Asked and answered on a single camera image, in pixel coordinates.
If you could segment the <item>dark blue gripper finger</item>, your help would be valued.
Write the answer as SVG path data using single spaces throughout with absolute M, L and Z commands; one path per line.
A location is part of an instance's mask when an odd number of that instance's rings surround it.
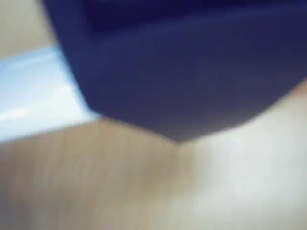
M 257 117 L 307 74 L 307 3 L 250 6 L 168 31 L 155 132 L 186 141 Z
M 87 106 L 177 140 L 170 107 L 158 116 L 161 68 L 154 62 L 155 55 L 142 55 L 140 46 L 127 45 L 127 8 L 114 0 L 46 0 L 43 4 Z

